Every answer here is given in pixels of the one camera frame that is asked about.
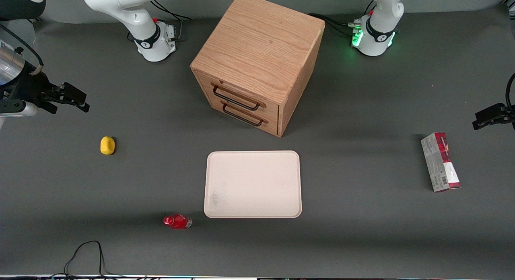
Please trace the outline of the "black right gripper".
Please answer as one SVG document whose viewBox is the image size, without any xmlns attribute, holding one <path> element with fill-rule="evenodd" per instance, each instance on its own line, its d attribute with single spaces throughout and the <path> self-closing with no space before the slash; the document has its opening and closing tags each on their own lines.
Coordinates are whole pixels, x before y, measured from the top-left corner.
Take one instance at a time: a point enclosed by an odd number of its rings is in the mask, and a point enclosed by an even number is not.
<svg viewBox="0 0 515 280">
<path fill-rule="evenodd" d="M 30 75 L 32 70 L 32 67 L 24 67 L 18 77 L 2 84 L 1 99 L 24 100 L 51 114 L 56 114 L 58 109 L 53 103 L 75 106 L 88 113 L 90 106 L 85 102 L 86 93 L 68 82 L 64 82 L 59 88 L 52 84 L 43 72 Z"/>
</svg>

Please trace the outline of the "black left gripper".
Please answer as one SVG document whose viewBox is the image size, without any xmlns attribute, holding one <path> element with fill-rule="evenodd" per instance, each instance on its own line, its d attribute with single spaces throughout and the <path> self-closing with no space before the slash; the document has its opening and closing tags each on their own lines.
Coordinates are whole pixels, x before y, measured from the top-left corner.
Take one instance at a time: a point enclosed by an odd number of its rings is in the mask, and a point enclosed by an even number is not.
<svg viewBox="0 0 515 280">
<path fill-rule="evenodd" d="M 473 121 L 474 130 L 480 130 L 487 126 L 493 126 L 497 124 L 511 124 L 515 129 L 515 107 L 513 105 L 507 105 L 503 103 L 494 104 L 488 108 L 483 109 L 476 113 L 476 120 Z"/>
</svg>

